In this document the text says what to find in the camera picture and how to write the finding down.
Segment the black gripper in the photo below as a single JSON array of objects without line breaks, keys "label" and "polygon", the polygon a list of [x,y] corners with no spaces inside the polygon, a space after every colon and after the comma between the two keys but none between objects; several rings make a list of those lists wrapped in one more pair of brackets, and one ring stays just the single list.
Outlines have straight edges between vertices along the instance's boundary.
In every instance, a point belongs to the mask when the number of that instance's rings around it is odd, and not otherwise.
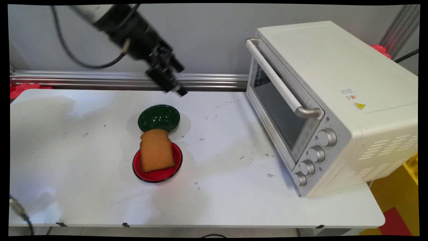
[{"label": "black gripper", "polygon": [[139,4],[131,7],[128,4],[114,4],[94,23],[94,26],[105,32],[110,40],[122,48],[127,40],[130,45],[127,54],[133,59],[146,61],[150,67],[146,74],[164,92],[176,92],[185,96],[188,91],[173,75],[173,68],[180,73],[185,67],[173,53],[173,49],[158,32],[138,12]]}]

